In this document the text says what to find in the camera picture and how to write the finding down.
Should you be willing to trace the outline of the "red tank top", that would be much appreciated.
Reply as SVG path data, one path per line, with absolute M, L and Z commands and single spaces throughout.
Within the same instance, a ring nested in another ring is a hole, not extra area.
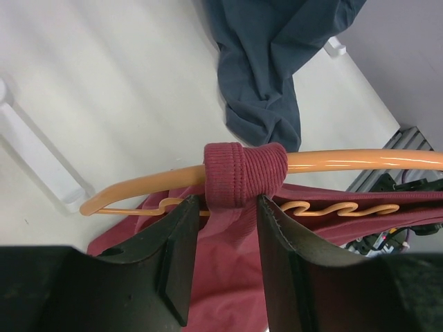
M 263 331 L 267 326 L 257 236 L 256 198 L 278 205 L 306 201 L 315 216 L 299 222 L 338 246 L 391 228 L 442 221 L 440 192 L 350 193 L 289 185 L 287 155 L 278 143 L 246 148 L 213 143 L 204 149 L 206 181 L 148 196 L 144 210 L 168 198 L 199 196 L 200 219 L 188 331 Z

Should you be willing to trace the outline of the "dark blue tank top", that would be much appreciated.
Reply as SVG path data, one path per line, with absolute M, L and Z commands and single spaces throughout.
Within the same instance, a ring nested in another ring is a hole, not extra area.
M 293 74 L 347 30 L 364 1 L 205 1 L 226 126 L 249 145 L 301 146 Z

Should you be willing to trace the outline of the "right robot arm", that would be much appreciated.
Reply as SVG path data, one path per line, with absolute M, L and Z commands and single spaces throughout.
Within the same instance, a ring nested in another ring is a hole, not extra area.
M 388 173 L 380 175 L 375 184 L 370 188 L 370 192 L 441 192 L 442 179 L 428 181 L 425 178 L 402 182 L 397 184 L 393 177 Z M 442 229 L 442 223 L 434 223 L 429 225 L 412 226 L 408 230 L 417 236 L 428 236 L 436 234 Z

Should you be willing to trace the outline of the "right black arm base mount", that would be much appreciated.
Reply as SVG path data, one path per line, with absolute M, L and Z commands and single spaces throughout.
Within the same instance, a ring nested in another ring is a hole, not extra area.
M 364 257 L 398 254 L 410 248 L 409 236 L 409 228 L 391 228 L 380 233 L 359 237 L 341 247 Z

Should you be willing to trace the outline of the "right rack base foot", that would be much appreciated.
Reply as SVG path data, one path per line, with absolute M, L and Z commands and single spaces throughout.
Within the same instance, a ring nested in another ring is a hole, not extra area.
M 337 58 L 347 53 L 346 46 L 337 37 L 330 37 L 323 48 L 331 58 Z

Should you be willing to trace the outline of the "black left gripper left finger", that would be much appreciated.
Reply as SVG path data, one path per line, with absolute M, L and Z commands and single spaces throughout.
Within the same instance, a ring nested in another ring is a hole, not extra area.
M 180 331 L 198 231 L 199 199 L 189 196 L 98 256 L 69 246 L 2 247 L 1 330 Z

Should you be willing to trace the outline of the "orange hanger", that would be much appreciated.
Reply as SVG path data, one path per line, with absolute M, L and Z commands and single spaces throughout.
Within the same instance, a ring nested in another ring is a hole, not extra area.
M 287 172 L 301 174 L 310 172 L 333 172 L 365 169 L 442 169 L 442 153 L 397 149 L 340 149 L 328 151 L 305 151 L 287 154 Z M 135 210 L 108 209 L 112 203 L 137 196 L 145 196 L 164 190 L 200 185 L 206 179 L 204 165 L 134 178 L 111 185 L 80 207 L 80 214 L 128 214 Z

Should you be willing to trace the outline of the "white rack base foot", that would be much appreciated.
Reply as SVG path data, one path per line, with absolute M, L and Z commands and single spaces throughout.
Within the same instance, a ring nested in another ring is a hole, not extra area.
M 57 199 L 67 212 L 76 213 L 89 198 L 83 181 L 24 112 L 16 110 L 13 104 L 12 93 L 1 80 L 2 138 L 50 197 Z

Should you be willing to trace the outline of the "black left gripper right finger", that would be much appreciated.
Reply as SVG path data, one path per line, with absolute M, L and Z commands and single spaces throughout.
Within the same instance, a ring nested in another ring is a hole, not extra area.
M 441 254 L 357 255 L 265 196 L 258 238 L 271 331 L 442 330 Z

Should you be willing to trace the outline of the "aluminium table edge rail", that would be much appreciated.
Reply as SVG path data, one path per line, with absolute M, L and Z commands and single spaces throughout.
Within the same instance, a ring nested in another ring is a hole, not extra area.
M 385 149 L 434 151 L 417 127 L 398 131 L 385 145 Z M 442 179 L 442 171 L 423 169 L 363 170 L 348 187 L 349 192 L 395 191 L 402 185 L 418 181 L 432 182 Z

